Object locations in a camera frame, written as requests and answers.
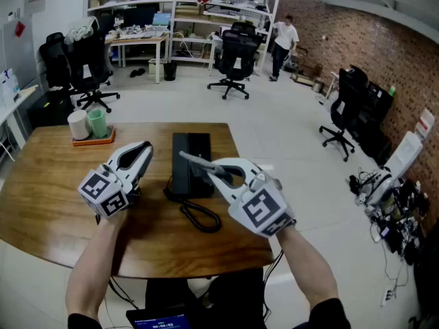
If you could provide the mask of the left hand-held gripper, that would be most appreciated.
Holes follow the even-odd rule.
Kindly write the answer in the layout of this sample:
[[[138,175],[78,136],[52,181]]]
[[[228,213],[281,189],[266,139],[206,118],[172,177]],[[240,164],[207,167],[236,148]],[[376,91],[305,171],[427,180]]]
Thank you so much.
[[[78,186],[78,193],[98,217],[113,217],[138,202],[139,180],[153,155],[154,148],[149,141],[130,143],[117,149],[108,164],[89,171]]]

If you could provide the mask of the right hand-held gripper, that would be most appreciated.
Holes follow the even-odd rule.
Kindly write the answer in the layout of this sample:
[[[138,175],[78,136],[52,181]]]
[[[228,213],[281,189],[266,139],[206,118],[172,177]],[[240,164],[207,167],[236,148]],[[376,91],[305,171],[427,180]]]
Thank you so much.
[[[230,204],[229,215],[249,231],[270,238],[296,220],[280,182],[246,158],[220,158],[208,178]]]

